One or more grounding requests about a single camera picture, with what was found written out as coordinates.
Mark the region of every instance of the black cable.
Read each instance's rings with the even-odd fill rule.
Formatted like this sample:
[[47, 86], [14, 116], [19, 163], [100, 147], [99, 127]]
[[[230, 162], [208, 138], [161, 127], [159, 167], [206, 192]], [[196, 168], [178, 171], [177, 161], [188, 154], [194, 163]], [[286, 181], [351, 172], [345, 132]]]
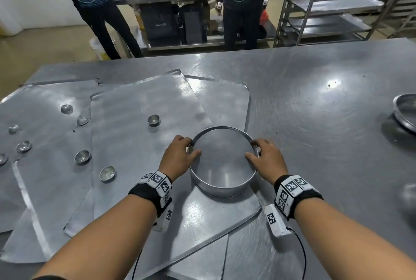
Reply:
[[287, 230], [289, 230], [289, 231], [291, 231], [294, 235], [296, 235], [297, 239], [299, 240], [300, 245], [302, 246], [303, 256], [304, 256], [304, 258], [305, 258], [305, 268], [303, 269], [303, 276], [302, 276], [302, 280], [304, 280], [304, 278], [305, 278], [305, 273], [306, 273], [306, 253], [305, 253], [305, 249], [304, 249], [304, 247], [303, 247], [302, 241], [300, 240], [300, 238], [299, 238], [299, 236], [296, 234], [296, 232], [295, 232], [293, 229], [288, 228], [288, 227], [286, 227], [286, 229], [287, 229]]
[[140, 255], [141, 255], [141, 251], [140, 251], [140, 254], [138, 255], [138, 257], [136, 259], [136, 264], [134, 265], [133, 274], [132, 274], [132, 280], [134, 279], [134, 273], [136, 272], [137, 263], [138, 263], [138, 259], [140, 258]]

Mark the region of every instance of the forearm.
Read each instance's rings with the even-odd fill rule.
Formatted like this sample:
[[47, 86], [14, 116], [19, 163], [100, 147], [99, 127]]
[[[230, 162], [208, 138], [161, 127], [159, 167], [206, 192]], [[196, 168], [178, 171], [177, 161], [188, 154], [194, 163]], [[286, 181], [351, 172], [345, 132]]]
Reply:
[[75, 235], [35, 277], [124, 279], [142, 250], [156, 215], [151, 201], [128, 195]]
[[332, 279], [415, 278], [416, 263], [410, 257], [325, 201], [301, 201], [294, 217]]

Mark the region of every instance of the white bucket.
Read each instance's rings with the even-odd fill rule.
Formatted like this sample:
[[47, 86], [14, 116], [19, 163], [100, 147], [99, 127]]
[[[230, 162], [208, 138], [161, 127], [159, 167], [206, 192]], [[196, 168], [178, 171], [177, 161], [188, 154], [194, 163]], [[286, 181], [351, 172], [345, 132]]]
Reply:
[[[114, 40], [114, 38], [111, 38], [111, 40], [113, 41], [113, 45], [117, 50], [116, 41]], [[100, 60], [103, 60], [103, 61], [111, 60], [110, 57], [105, 52], [103, 46], [101, 46], [101, 43], [97, 37], [91, 38], [91, 40], [89, 41], [89, 45], [94, 50], [95, 54], [99, 57]]]

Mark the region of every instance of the black pants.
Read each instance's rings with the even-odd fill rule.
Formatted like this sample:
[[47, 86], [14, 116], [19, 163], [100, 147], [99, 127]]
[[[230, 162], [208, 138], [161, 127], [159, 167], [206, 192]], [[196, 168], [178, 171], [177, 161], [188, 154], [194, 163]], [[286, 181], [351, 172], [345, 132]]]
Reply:
[[105, 22], [108, 22], [122, 36], [134, 57], [143, 57], [136, 39], [130, 32], [130, 27], [113, 1], [109, 1], [101, 7], [78, 7], [77, 9], [81, 18], [90, 26], [111, 60], [121, 58], [108, 34]]
[[245, 50], [257, 49], [257, 38], [260, 24], [262, 6], [251, 10], [238, 10], [224, 8], [224, 41], [225, 51], [236, 48], [237, 33], [242, 25], [245, 37]]

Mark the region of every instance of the floor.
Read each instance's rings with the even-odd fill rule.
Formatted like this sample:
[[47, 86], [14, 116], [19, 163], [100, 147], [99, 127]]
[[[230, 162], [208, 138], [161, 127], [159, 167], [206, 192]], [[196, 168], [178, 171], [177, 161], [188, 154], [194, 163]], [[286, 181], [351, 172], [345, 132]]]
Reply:
[[[270, 0], [267, 13], [271, 22], [278, 23], [283, 0]], [[137, 20], [133, 10], [128, 6], [120, 6], [130, 26], [136, 26]], [[108, 26], [120, 55], [124, 52], [114, 29]], [[55, 27], [28, 29], [14, 37], [0, 37], [0, 99], [13, 92], [23, 84], [40, 66], [52, 63], [84, 62], [97, 60], [95, 52], [89, 45], [93, 33], [88, 26]], [[371, 39], [385, 39], [381, 33], [375, 32]], [[220, 51], [221, 47], [210, 49]], [[192, 53], [187, 50], [159, 51], [160, 54]]]

